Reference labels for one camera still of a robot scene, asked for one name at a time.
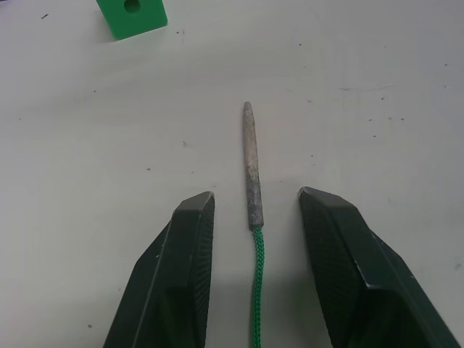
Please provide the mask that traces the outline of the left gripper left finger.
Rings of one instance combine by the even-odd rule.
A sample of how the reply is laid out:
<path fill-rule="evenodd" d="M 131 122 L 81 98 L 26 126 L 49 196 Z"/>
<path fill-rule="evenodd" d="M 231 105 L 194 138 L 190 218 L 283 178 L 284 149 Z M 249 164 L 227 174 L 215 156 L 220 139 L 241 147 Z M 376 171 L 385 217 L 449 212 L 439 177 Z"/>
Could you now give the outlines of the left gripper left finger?
<path fill-rule="evenodd" d="M 210 303 L 215 197 L 183 200 L 139 257 L 105 347 L 204 347 Z"/>

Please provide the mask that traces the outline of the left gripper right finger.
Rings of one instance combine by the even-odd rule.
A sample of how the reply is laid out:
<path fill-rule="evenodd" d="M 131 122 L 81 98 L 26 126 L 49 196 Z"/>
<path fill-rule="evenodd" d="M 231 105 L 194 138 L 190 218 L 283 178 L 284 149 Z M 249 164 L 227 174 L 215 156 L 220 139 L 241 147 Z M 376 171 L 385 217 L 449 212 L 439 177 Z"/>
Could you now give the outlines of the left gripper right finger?
<path fill-rule="evenodd" d="M 404 260 L 356 206 L 307 186 L 298 201 L 333 347 L 458 347 Z"/>

